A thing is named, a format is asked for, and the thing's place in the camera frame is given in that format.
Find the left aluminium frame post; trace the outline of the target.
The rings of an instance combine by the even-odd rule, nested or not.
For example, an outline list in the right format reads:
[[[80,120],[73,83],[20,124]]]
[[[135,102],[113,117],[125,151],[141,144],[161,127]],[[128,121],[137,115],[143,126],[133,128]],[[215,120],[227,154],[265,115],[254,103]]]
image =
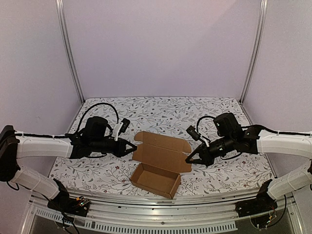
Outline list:
[[[71,44],[70,44],[63,0],[56,0],[56,9],[57,9],[57,15],[58,15],[58,21],[59,21],[61,36],[62,36],[64,49],[65,49],[70,73],[72,76],[74,88],[76,90],[76,93],[77,93],[77,96],[78,96],[80,103],[83,104],[85,102],[85,97],[83,95],[82,86],[81,86],[81,83],[80,83],[79,78],[78,78],[78,72],[76,69],[74,55],[73,55]]]

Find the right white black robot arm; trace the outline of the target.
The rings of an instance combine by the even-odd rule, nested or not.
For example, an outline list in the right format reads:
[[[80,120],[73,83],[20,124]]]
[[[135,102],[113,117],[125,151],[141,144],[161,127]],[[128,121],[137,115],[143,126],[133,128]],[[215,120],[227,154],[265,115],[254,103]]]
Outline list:
[[[312,183],[311,133],[277,131],[257,124],[241,126],[233,113],[223,113],[214,117],[213,123],[219,136],[215,141],[202,137],[197,127],[187,128],[187,133],[195,141],[201,141],[201,144],[189,154],[186,163],[211,166],[215,158],[232,151],[253,155],[275,153],[308,159],[302,166],[286,175],[263,183],[252,202],[255,212],[263,212],[279,197]]]

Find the aluminium frame post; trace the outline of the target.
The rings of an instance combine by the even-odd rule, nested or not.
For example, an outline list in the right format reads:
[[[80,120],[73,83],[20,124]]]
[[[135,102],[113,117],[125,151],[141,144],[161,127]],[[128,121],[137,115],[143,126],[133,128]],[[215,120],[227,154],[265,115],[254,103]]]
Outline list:
[[[243,89],[239,98],[239,103],[241,105],[243,105],[246,100],[248,90],[252,81],[254,69],[256,66],[256,62],[257,62],[257,57],[260,51],[261,40],[262,40],[262,36],[264,32],[267,8],[268,8],[268,0],[262,0],[260,2],[258,23],[256,27],[256,34],[255,34],[251,59],[250,59],[249,66],[247,69],[247,74],[246,74],[246,78],[244,81]]]
[[[56,0],[56,9],[57,9],[57,15],[58,15],[58,21],[59,21],[61,36],[62,36],[64,49],[65,49],[70,73],[72,76],[74,88],[76,90],[76,93],[77,93],[77,96],[78,96],[80,103],[83,104],[85,102],[85,97],[83,95],[82,86],[81,86],[81,83],[80,83],[79,78],[78,78],[78,72],[76,69],[74,55],[73,55],[71,44],[70,44],[63,0]]]

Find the right aluminium frame post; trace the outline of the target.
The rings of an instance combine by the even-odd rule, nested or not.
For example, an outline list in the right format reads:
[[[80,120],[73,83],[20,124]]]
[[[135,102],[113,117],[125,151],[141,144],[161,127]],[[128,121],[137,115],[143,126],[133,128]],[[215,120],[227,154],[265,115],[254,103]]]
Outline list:
[[[241,105],[243,105],[246,100],[248,90],[252,81],[254,69],[256,66],[256,62],[257,62],[257,57],[260,51],[261,40],[262,40],[262,36],[264,32],[267,8],[268,8],[268,0],[262,0],[260,2],[258,23],[256,27],[256,34],[255,34],[251,59],[250,59],[249,66],[247,69],[247,74],[246,74],[246,78],[244,81],[243,89],[239,98],[239,103]]]

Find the aluminium front rail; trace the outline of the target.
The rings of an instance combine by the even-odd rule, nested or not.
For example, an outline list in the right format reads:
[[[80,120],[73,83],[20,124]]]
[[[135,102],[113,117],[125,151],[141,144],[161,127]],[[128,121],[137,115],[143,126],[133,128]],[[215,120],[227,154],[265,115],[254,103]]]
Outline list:
[[[266,213],[240,217],[239,201],[254,198],[255,190],[213,195],[156,196],[102,194],[70,190],[83,195],[91,205],[86,217],[75,216],[74,223],[62,221],[60,212],[47,207],[47,201],[33,194],[24,222],[24,234],[302,234],[304,228],[292,195],[278,200],[274,219],[263,226]]]

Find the brown cardboard box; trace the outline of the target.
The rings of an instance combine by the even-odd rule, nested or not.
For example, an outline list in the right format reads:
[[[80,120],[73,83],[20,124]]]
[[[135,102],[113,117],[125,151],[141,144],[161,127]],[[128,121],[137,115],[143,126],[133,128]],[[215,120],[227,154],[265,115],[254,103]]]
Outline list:
[[[141,142],[132,159],[139,165],[130,177],[132,185],[168,199],[173,199],[181,182],[181,174],[189,173],[186,163],[192,149],[188,141],[146,131],[136,133]]]

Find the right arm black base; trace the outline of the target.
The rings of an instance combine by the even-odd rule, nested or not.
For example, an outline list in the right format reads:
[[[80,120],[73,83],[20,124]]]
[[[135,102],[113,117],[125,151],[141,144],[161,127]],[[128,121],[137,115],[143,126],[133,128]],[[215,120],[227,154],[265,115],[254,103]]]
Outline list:
[[[235,203],[235,211],[238,213],[239,217],[246,217],[272,211],[271,214],[261,215],[250,219],[251,224],[258,230],[268,229],[269,227],[275,226],[281,221],[286,212],[287,197],[284,195],[284,209],[282,215],[275,223],[272,223],[272,220],[277,218],[277,202],[267,193],[271,182],[272,179],[264,182],[255,198]]]

